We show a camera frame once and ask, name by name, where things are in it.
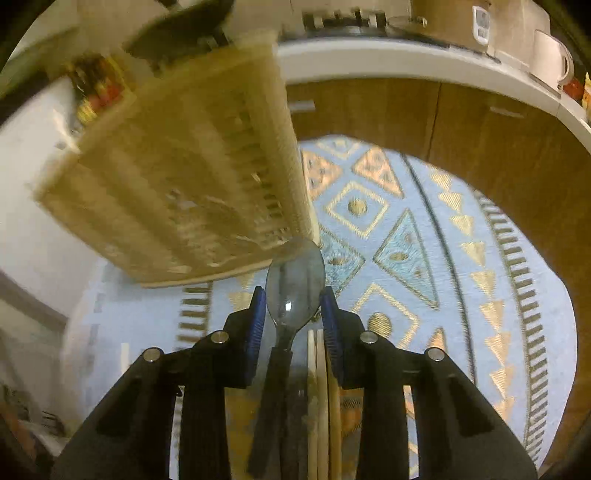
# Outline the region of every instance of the wooden cabinet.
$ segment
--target wooden cabinet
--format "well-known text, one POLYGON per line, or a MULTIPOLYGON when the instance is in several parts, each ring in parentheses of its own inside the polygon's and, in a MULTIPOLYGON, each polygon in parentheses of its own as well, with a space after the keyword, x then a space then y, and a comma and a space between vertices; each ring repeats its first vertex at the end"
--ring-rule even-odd
POLYGON ((288 85, 287 98, 314 102, 314 111, 291 116, 299 140, 348 135, 425 159, 439 87, 418 79, 326 80, 288 85))
POLYGON ((443 84, 428 160, 499 205, 568 288, 578 365, 548 457, 556 461, 586 417, 591 392, 591 155, 547 113, 493 93, 443 84))
POLYGON ((471 87, 418 79, 291 85, 300 140, 343 134, 414 155, 482 191, 528 237, 567 286, 579 337, 577 375, 548 461, 564 453, 591 392, 591 155, 555 117, 471 87))
POLYGON ((490 197, 540 249, 547 240, 543 218, 557 195, 547 184, 555 163, 544 154, 558 125, 516 100, 443 84, 428 160, 490 197), (548 192, 540 196, 540 188, 548 192))

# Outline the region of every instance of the white kettle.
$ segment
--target white kettle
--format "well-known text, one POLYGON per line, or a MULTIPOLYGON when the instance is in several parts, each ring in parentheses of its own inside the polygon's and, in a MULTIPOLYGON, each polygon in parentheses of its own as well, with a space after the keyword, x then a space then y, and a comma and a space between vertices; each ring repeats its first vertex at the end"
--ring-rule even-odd
POLYGON ((573 79, 573 57, 560 40, 536 30, 530 74, 551 90, 560 93, 562 87, 573 79))

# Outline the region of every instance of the triangle pattern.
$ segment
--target triangle pattern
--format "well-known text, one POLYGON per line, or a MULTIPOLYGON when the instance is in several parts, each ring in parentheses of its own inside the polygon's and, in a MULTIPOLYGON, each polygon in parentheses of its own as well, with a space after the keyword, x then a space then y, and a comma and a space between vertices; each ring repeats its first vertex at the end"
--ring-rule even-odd
POLYGON ((228 293, 228 298, 230 299, 230 303, 234 308, 234 312, 238 310, 244 310, 249 307, 251 304, 252 292, 248 291, 234 291, 228 293))
POLYGON ((511 343, 511 334, 509 332, 500 332, 493 337, 485 338, 484 343, 495 354, 496 359, 504 367, 509 354, 509 344, 511 343))
POLYGON ((507 389, 513 381, 513 366, 502 367, 489 375, 491 376, 492 382, 499 389, 499 392, 501 392, 501 396, 506 398, 507 389))
POLYGON ((505 302, 503 300, 494 300, 480 305, 480 311, 497 332, 503 326, 504 307, 505 302))
POLYGON ((513 410, 514 403, 515 397, 507 397, 493 405, 496 412, 499 414, 499 417, 501 417, 505 423, 511 418, 511 411, 513 410))
POLYGON ((457 226, 466 236, 472 236, 474 233, 474 217, 470 215, 454 215, 450 217, 452 223, 457 226))
POLYGON ((341 160, 347 160, 359 148, 359 142, 347 137, 324 138, 316 142, 316 145, 341 160))
POLYGON ((427 344, 427 348, 437 347, 447 352, 447 342, 445 340, 445 331, 443 327, 438 327, 435 329, 435 333, 429 339, 427 344))
POLYGON ((490 299, 495 292, 496 275, 492 270, 471 273, 472 280, 490 299))
POLYGON ((484 242, 467 242, 460 244, 464 252, 482 268, 485 266, 484 242))
POLYGON ((326 284, 333 287, 335 297, 338 297, 365 263, 365 259, 357 250, 322 225, 320 250, 324 258, 326 284))
POLYGON ((449 192, 452 186, 452 176, 449 173, 441 173, 441 170, 433 170, 431 180, 439 185, 444 192, 449 192))
POLYGON ((462 212, 462 194, 456 192, 443 192, 438 195, 439 199, 449 208, 457 213, 462 212))
POLYGON ((301 156, 308 174, 308 190, 315 200, 343 174, 343 169, 306 150, 302 150, 301 156))
POLYGON ((427 253, 409 209, 398 218, 374 261, 430 307, 439 305, 427 253))
POLYGON ((404 198, 404 193, 392 165, 384 151, 379 147, 370 148, 356 163, 353 165, 353 172, 361 175, 368 180, 376 183, 387 192, 390 192, 396 197, 404 198))

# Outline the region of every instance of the white countertop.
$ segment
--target white countertop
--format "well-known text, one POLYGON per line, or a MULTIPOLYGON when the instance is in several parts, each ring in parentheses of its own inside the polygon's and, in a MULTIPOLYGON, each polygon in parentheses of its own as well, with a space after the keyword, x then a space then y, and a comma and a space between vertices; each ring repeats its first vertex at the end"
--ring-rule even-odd
POLYGON ((32 192, 46 162, 62 155, 56 118, 68 118, 75 104, 64 77, 0 127, 0 270, 66 316, 80 300, 97 255, 42 210, 32 192))
POLYGON ((285 82, 360 77, 414 77, 459 83, 514 98, 557 117, 591 153, 591 128, 573 99, 558 97, 526 72, 459 48, 405 40, 324 38, 282 44, 285 82))

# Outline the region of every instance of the spoon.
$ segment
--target spoon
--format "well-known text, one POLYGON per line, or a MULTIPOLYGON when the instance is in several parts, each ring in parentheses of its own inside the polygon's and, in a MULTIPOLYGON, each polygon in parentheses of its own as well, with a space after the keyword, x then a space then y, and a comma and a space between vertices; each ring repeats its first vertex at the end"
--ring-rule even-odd
POLYGON ((291 365, 291 344, 296 333, 318 311, 325 281, 322 253, 312 240, 304 238, 294 238, 284 244, 267 272, 267 309, 277 336, 271 349, 248 459, 248 473, 254 478, 264 475, 272 444, 278 438, 291 365))

